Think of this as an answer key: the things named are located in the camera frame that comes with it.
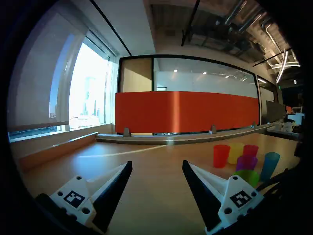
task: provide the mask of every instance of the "orange partition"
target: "orange partition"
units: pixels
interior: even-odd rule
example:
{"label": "orange partition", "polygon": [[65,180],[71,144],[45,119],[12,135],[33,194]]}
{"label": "orange partition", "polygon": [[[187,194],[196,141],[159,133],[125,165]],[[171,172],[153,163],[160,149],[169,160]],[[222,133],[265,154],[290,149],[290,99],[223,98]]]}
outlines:
{"label": "orange partition", "polygon": [[257,98],[187,91],[126,92],[115,96],[115,130],[198,132],[259,123]]}

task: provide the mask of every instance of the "teal cup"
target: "teal cup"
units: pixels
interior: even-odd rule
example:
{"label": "teal cup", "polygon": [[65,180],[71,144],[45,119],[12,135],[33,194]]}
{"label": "teal cup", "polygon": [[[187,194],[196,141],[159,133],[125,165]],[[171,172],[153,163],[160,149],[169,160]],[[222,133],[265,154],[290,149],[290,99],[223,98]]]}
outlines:
{"label": "teal cup", "polygon": [[270,152],[270,153],[265,154],[265,160],[264,160],[263,169],[260,175],[260,181],[264,182],[271,178],[279,159],[280,159],[280,155],[278,153]]}

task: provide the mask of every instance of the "desk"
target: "desk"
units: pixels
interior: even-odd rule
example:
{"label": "desk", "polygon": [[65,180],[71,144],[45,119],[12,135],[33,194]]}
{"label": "desk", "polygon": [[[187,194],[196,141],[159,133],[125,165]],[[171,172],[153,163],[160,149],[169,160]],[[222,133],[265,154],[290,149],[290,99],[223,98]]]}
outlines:
{"label": "desk", "polygon": [[29,171],[24,182],[35,197],[52,194],[75,175],[87,179],[128,160],[133,172],[113,215],[107,234],[205,234],[204,222],[182,172],[183,160],[223,178],[235,165],[212,166],[213,146],[241,142],[259,146],[256,171],[261,172],[264,155],[277,152],[281,159],[273,175],[297,165],[296,141],[263,134],[186,145],[121,145],[93,142],[75,152]]}
{"label": "desk", "polygon": [[294,133],[290,131],[277,130],[276,127],[269,127],[266,129],[267,132],[276,133],[278,135],[274,135],[276,137],[288,138],[291,140],[297,140],[299,137],[299,133]]}

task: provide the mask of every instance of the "recessed light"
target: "recessed light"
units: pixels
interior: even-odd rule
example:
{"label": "recessed light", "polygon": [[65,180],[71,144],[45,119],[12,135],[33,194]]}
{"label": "recessed light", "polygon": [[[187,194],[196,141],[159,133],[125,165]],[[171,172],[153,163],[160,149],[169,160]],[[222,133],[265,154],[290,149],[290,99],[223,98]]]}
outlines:
{"label": "recessed light", "polygon": [[260,79],[260,78],[258,78],[258,80],[261,81],[261,82],[263,82],[263,83],[266,83],[266,81],[264,81],[264,80],[262,80],[262,79]]}

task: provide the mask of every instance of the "plastic cup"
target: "plastic cup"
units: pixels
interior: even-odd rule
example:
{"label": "plastic cup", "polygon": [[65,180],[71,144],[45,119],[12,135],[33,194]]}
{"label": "plastic cup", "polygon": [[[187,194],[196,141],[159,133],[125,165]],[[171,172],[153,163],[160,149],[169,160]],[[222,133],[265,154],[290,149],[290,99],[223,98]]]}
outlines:
{"label": "plastic cup", "polygon": [[240,176],[244,181],[246,181],[252,187],[256,187],[260,179],[259,174],[254,170],[240,170],[240,171],[236,171],[234,175]]}
{"label": "plastic cup", "polygon": [[256,156],[259,146],[257,145],[245,145],[243,147],[243,156]]}
{"label": "plastic cup", "polygon": [[260,176],[261,181],[267,181],[271,178],[279,159],[280,155],[278,153],[270,152],[265,154],[264,165]]}
{"label": "plastic cup", "polygon": [[213,166],[223,168],[227,163],[230,147],[228,145],[215,145],[213,149]]}
{"label": "plastic cup", "polygon": [[236,164],[237,159],[243,154],[243,146],[242,143],[231,143],[229,144],[230,151],[228,156],[228,163]]}
{"label": "plastic cup", "polygon": [[239,170],[254,170],[257,164],[257,158],[252,156],[241,156],[237,160],[236,171]]}

